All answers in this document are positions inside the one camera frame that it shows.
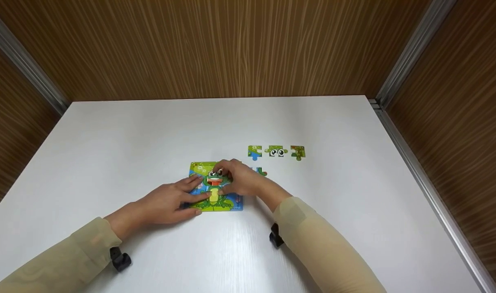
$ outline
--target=frog mouth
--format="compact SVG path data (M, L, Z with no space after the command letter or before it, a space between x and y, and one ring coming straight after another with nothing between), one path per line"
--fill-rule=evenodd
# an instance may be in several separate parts
M211 186L219 186L222 183L221 178L208 178L206 182Z

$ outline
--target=black clip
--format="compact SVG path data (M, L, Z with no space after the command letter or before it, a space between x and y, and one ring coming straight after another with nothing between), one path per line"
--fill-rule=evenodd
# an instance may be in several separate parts
M122 254L121 250L117 246L110 248L110 259L112 259L112 265L118 272L123 271L132 264L132 259L129 254Z
M279 225L277 223L271 227L270 242L273 243L275 248L279 248L280 245L284 244L282 237L279 235Z

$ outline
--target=metal frame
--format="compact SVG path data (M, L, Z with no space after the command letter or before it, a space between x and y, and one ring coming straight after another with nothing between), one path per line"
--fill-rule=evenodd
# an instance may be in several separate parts
M0 49L24 76L36 87L51 106L63 115L69 106L69 101L47 77L41 67L34 61L18 39L9 31L0 19Z
M469 241L467 241L467 238L463 235L463 232L448 211L445 203L441 200L439 193L432 185L432 182L423 170L420 162L416 159L414 153L409 148L409 145L406 143L392 120L389 118L389 115L387 115L387 113L380 108L375 108L374 106L373 108L376 115L378 115L378 118L382 122L383 127L398 149L398 152L404 159L405 164L411 171L412 176L415 178L420 189L423 191L425 198L427 198L445 231L453 241L454 246L467 265L477 285L484 293L496 293L496 284L494 280L492 280L492 277L490 277L490 274L469 244Z
M391 99L404 83L421 53L439 29L451 8L454 7L455 2L456 0L432 1L405 46L402 55L398 58L393 70L384 81L378 95L376 95L376 100L382 108L385 109L391 103Z

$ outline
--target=puzzle piece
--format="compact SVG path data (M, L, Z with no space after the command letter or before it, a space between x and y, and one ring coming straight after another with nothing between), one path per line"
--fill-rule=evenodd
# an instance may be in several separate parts
M262 156L259 150L262 150L262 145L248 145L248 156L257 161Z
M292 145L291 150L295 151L291 153L291 156L296 157L297 161L301 161L303 157L306 157L306 149L302 145Z
M259 173L263 176L268 176L268 172L262 171L262 167L257 167L257 173Z
M266 150L264 150L264 152L269 153L270 157L274 157L274 156L283 157L284 154L287 153L287 150L285 150L282 145L270 145Z

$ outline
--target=brown wall panel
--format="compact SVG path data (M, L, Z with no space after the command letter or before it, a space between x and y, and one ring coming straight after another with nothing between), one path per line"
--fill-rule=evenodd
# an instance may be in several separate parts
M496 0L456 3L387 112L496 281Z
M59 119L0 52L0 200Z
M0 0L73 101L379 91L430 0Z

